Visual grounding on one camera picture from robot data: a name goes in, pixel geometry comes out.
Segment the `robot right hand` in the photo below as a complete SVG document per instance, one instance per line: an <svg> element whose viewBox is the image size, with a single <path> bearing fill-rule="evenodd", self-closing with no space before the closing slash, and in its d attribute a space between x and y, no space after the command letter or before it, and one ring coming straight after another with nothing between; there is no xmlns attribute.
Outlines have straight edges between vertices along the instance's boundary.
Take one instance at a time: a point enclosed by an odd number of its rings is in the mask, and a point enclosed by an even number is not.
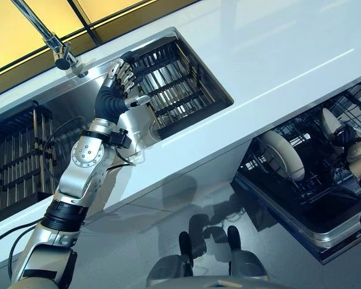
<svg viewBox="0 0 361 289"><path fill-rule="evenodd" d="M333 133L332 143L347 150L351 145L361 141L361 134L351 125L343 125Z"/></svg>

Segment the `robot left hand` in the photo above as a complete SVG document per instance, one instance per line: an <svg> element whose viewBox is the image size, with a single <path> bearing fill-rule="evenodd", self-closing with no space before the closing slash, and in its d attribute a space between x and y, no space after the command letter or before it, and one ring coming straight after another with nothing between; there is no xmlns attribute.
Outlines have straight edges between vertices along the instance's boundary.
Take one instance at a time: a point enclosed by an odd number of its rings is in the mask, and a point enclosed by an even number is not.
<svg viewBox="0 0 361 289"><path fill-rule="evenodd" d="M117 123L121 114L150 101L148 95L129 96L131 89L141 82L144 68L135 67L135 51L121 55L108 71L96 96L95 117Z"/></svg>

